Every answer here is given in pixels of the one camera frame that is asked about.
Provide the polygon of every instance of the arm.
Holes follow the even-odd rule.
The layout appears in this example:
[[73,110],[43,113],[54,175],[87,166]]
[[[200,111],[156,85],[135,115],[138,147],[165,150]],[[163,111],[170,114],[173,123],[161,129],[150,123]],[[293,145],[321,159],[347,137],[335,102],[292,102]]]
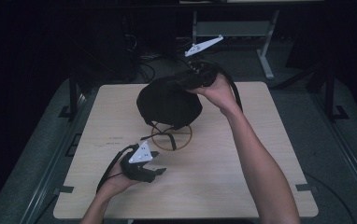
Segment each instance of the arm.
[[[109,176],[121,173],[120,161],[118,161],[109,172]],[[115,195],[125,191],[139,181],[131,180],[125,175],[116,175],[108,179],[99,189],[96,196],[80,221],[81,224],[103,223],[104,213],[106,212],[109,201]]]
[[228,119],[243,175],[262,223],[300,223],[286,177],[236,104],[225,77],[218,75],[210,87],[190,92],[207,97]]

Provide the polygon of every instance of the gray carpet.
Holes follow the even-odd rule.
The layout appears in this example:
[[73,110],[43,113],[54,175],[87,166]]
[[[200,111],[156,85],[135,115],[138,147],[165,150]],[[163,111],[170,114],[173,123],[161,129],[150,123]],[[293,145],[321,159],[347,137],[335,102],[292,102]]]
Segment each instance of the gray carpet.
[[[287,44],[271,46],[267,57],[276,75],[274,80],[264,77],[253,49],[218,51],[205,54],[205,58],[222,64],[236,81],[264,81],[273,86],[299,72],[284,66],[289,51],[290,45]],[[182,62],[165,59],[148,64],[155,69],[157,77],[185,68]],[[142,78],[138,77],[134,83],[142,83]],[[357,223],[357,182],[331,132],[329,121],[321,111],[318,99],[322,92],[311,95],[305,91],[306,84],[307,78],[284,91],[271,91],[320,210],[316,217],[304,218],[303,223]],[[56,202],[53,192],[64,182],[72,161],[72,157],[65,156],[66,151],[75,134],[82,132],[96,94],[97,89],[87,95],[76,119],[68,122],[68,119],[58,118],[62,107],[69,104],[68,82],[64,82],[56,92],[0,194],[0,223],[34,223],[37,217],[40,217],[37,223],[79,223],[53,217]],[[339,82],[336,85],[336,104],[343,105],[350,116],[350,119],[338,120],[336,126],[357,158],[357,105],[348,89]],[[51,158],[59,160],[50,162]],[[38,188],[48,167],[52,167],[51,175],[47,176],[49,181],[44,183],[45,188]],[[35,197],[39,199],[38,207],[28,209],[34,195],[38,195]],[[126,220],[106,220],[106,223],[126,223]]]

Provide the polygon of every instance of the wooden table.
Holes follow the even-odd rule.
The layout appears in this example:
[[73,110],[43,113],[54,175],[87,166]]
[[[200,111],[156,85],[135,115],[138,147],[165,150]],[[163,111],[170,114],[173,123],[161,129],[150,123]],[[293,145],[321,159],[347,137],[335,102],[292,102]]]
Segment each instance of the wooden table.
[[[245,115],[288,178],[300,216],[316,216],[318,207],[311,192],[297,190],[307,182],[268,88],[262,82],[236,85]],[[54,209],[57,218],[82,218],[118,151],[150,134],[151,127],[136,107],[144,87],[110,85],[98,92],[64,182],[74,189],[60,193]],[[193,137],[188,146],[168,151],[149,140],[151,150],[161,153],[150,165],[167,170],[152,183],[140,183],[113,198],[106,218],[258,217],[228,122],[217,107],[202,96],[200,100],[204,109],[191,124]]]

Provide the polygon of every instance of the hand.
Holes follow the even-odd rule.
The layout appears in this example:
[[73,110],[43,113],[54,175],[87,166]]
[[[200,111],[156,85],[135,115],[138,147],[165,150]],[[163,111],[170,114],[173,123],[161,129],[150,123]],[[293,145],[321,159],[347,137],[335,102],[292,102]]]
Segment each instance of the hand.
[[228,80],[221,74],[209,87],[200,87],[188,92],[204,95],[212,104],[225,114],[228,110],[239,108]]
[[112,176],[107,179],[103,186],[99,189],[99,193],[105,195],[105,197],[112,198],[113,196],[122,193],[129,187],[140,183],[137,180],[131,180],[122,173],[121,159],[112,167],[108,176]]

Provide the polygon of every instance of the dark background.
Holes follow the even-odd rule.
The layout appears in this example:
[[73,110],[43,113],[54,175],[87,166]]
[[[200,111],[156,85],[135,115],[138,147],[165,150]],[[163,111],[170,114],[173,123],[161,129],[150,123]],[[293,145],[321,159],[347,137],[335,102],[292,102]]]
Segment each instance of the dark background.
[[[77,1],[64,2],[78,5]],[[133,69],[136,55],[117,48],[127,44],[124,34],[136,33],[140,43],[174,57],[171,47],[174,47],[175,36],[191,31],[186,28],[191,27],[188,12],[172,17],[171,11],[159,15],[143,11],[132,21],[123,21],[124,12],[112,17],[104,12],[78,17],[72,11],[62,13],[56,7],[53,1],[0,1],[0,190],[50,98],[73,69],[79,74],[78,82],[83,91],[101,82],[129,82],[136,74]],[[325,6],[301,17],[300,21],[291,21],[291,14],[298,12],[281,14],[275,34],[278,38],[291,35],[298,39],[293,52],[296,60],[291,66],[307,68],[317,61],[328,64],[348,85],[357,102],[357,1],[327,1]],[[138,18],[148,18],[150,22]],[[67,24],[69,28],[77,25],[83,29],[70,30]],[[113,30],[117,31],[106,33],[106,27],[115,27]],[[99,46],[86,48],[86,53],[67,37],[67,32],[77,41],[83,41],[82,44],[98,43]],[[110,36],[114,43],[103,45],[97,34]],[[115,49],[119,56],[108,55],[101,46]],[[100,56],[108,66],[96,63],[90,55]],[[81,60],[85,62],[83,66],[73,65]]]

